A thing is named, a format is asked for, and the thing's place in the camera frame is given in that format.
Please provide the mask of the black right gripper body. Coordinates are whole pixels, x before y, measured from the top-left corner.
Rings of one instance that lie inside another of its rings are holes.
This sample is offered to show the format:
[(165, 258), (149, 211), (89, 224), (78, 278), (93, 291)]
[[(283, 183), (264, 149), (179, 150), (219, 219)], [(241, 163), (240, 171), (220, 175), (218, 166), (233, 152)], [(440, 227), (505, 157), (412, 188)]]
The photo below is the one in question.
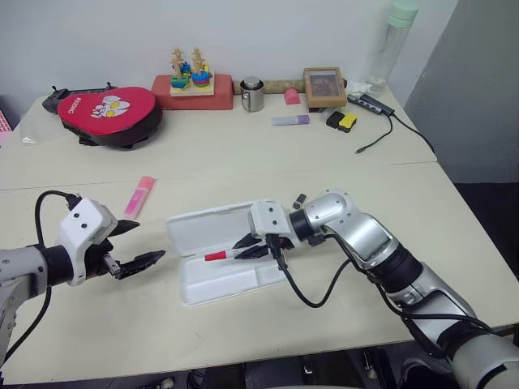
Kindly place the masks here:
[(288, 237), (273, 233), (267, 234), (259, 246), (263, 250), (292, 250), (294, 248), (294, 244)]

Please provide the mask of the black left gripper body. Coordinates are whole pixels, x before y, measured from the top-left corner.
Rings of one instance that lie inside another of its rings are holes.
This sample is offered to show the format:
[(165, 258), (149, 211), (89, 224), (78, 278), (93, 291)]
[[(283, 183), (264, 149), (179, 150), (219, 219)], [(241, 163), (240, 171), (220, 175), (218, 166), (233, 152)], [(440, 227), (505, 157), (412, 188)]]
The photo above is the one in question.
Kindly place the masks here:
[(91, 245), (85, 253), (84, 263), (86, 279), (103, 276), (109, 273), (115, 279), (121, 279), (121, 265), (110, 254), (114, 249), (108, 239), (100, 244)]

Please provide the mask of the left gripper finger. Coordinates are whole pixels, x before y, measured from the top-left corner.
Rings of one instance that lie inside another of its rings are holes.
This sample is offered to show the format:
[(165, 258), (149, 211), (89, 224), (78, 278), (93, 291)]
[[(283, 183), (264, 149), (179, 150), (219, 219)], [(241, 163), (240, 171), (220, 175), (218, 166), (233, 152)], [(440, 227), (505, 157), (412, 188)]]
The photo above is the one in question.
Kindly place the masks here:
[(134, 220), (119, 220), (114, 228), (114, 236), (122, 235), (140, 226), (140, 223)]
[(152, 265), (156, 264), (158, 260), (161, 259), (164, 255), (164, 250), (148, 252), (146, 254), (136, 256), (130, 262), (120, 264), (117, 279), (123, 280), (148, 269)]

